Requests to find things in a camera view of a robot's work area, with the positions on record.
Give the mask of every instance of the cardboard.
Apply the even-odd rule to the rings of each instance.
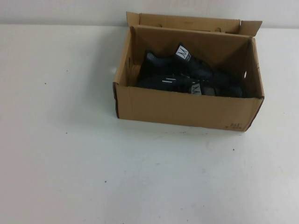
[[[264,92],[254,36],[260,21],[223,20],[127,12],[129,25],[113,90],[118,118],[246,131]],[[244,81],[249,98],[195,96],[135,87],[144,52],[189,52]]]

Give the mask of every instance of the black sneaker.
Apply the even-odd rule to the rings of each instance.
[[[192,87],[196,84],[200,95],[245,97],[234,77],[213,71],[208,64],[193,57],[183,44],[169,57],[157,57],[152,51],[145,53],[137,78],[138,87],[193,94]]]
[[[172,75],[173,70],[174,60],[172,56],[157,57],[152,51],[147,51],[144,54],[137,82],[152,76]]]

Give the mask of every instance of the shoe tongue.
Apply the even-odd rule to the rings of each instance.
[[[175,58],[177,60],[187,63],[191,59],[191,54],[182,44],[180,44],[175,54]]]

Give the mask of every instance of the white wall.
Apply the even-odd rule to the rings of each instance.
[[[299,28],[299,0],[0,0],[0,23],[124,25],[127,10]]]

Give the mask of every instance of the white table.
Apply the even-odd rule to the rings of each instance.
[[[246,133],[117,119],[126,31],[0,26],[0,223],[298,223],[299,30],[259,31]]]

